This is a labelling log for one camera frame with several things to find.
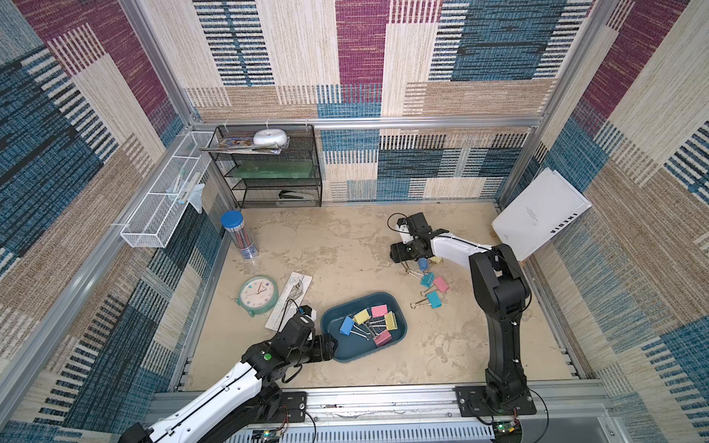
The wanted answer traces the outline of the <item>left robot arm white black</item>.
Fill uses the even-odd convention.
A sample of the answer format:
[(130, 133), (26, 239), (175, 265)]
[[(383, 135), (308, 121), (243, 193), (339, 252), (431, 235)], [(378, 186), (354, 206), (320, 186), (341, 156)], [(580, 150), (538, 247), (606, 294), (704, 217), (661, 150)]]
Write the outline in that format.
[(332, 360), (337, 341), (317, 334), (306, 314), (296, 314), (269, 341), (246, 350), (223, 378), (168, 417), (145, 427), (136, 423), (121, 442), (223, 442), (241, 428), (272, 423), (282, 413), (282, 389), (292, 368)]

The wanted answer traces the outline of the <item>yellow binder clip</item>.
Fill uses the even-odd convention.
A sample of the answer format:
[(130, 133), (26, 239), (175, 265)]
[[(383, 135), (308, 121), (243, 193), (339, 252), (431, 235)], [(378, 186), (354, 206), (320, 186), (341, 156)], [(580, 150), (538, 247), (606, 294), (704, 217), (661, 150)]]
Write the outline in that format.
[(385, 330), (397, 330), (398, 329), (398, 323), (396, 320), (396, 316), (393, 312), (388, 312), (385, 314), (383, 317), (377, 317), (376, 319), (373, 319), (372, 321), (372, 326), (376, 328), (381, 328)]
[(371, 319), (371, 315), (369, 314), (369, 311), (367, 309), (363, 309), (362, 311), (358, 312), (356, 315), (353, 317), (354, 319), (354, 324), (362, 331), (362, 332), (371, 332), (369, 326), (367, 326), (367, 322)]

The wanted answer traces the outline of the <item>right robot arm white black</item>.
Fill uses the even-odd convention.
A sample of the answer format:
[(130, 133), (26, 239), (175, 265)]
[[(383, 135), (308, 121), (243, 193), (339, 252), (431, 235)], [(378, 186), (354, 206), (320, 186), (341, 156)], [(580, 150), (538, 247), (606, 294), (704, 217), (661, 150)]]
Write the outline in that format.
[(401, 241), (391, 245), (395, 263), (438, 257), (470, 272), (473, 293), (485, 313), (489, 334), (489, 363), (482, 388), (458, 387), (455, 394), (462, 416), (513, 416), (537, 413), (527, 386), (521, 353), (520, 328), (530, 286), (511, 247), (479, 245), (444, 229), (435, 230), (423, 213), (398, 215), (391, 229)]

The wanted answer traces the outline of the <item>teal plastic storage box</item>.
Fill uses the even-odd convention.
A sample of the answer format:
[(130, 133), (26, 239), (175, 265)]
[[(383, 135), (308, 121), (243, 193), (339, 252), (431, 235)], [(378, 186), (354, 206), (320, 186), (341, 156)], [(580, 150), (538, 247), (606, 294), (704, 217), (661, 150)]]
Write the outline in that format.
[[(386, 305), (389, 310), (393, 312), (396, 319), (398, 329), (391, 332), (391, 341), (378, 347), (373, 341), (366, 341), (363, 338), (356, 338), (355, 336), (345, 336), (340, 333), (340, 328), (346, 317), (352, 317), (352, 315), (364, 308), (372, 308), (373, 306), (379, 305)], [(396, 343), (400, 343), (407, 333), (407, 323), (404, 318), (404, 312), (401, 310), (398, 302), (389, 293), (382, 292), (366, 295), (335, 306), (320, 316), (319, 321), (321, 322), (322, 333), (332, 335), (332, 338), (337, 341), (333, 360), (343, 364), (364, 356), (369, 356), (387, 347), (392, 347), (396, 345)]]

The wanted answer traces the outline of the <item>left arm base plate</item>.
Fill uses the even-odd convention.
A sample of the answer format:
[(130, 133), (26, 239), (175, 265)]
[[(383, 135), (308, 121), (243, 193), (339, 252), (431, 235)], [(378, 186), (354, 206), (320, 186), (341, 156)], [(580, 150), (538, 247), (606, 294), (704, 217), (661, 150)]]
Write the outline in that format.
[(269, 406), (262, 420), (270, 424), (300, 424), (306, 421), (308, 393), (306, 391), (286, 391), (281, 394), (277, 403)]

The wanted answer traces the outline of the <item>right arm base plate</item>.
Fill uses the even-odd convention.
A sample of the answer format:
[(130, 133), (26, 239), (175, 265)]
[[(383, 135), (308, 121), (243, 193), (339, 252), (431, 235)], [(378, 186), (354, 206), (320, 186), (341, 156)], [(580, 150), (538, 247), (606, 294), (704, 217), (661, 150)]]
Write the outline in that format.
[(537, 406), (530, 391), (519, 389), (513, 396), (504, 395), (489, 386), (455, 386), (453, 389), (461, 417), (536, 415)]

